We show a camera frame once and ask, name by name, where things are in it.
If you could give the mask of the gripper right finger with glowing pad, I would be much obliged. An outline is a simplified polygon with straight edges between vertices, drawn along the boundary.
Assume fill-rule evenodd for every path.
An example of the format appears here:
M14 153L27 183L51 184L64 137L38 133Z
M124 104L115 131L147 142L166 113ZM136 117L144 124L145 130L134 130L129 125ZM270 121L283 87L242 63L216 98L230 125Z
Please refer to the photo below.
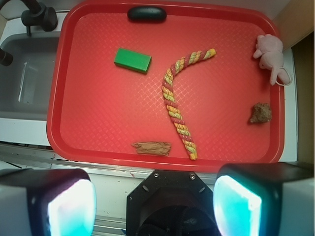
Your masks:
M315 234L313 164L225 164L213 191L215 220L223 236Z

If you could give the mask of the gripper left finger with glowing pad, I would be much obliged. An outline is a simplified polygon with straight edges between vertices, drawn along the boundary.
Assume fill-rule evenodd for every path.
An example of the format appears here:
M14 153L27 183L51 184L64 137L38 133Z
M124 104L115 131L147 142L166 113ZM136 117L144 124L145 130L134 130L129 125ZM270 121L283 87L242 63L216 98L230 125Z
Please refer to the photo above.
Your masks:
M2 236L90 236L96 191L82 169L3 169Z

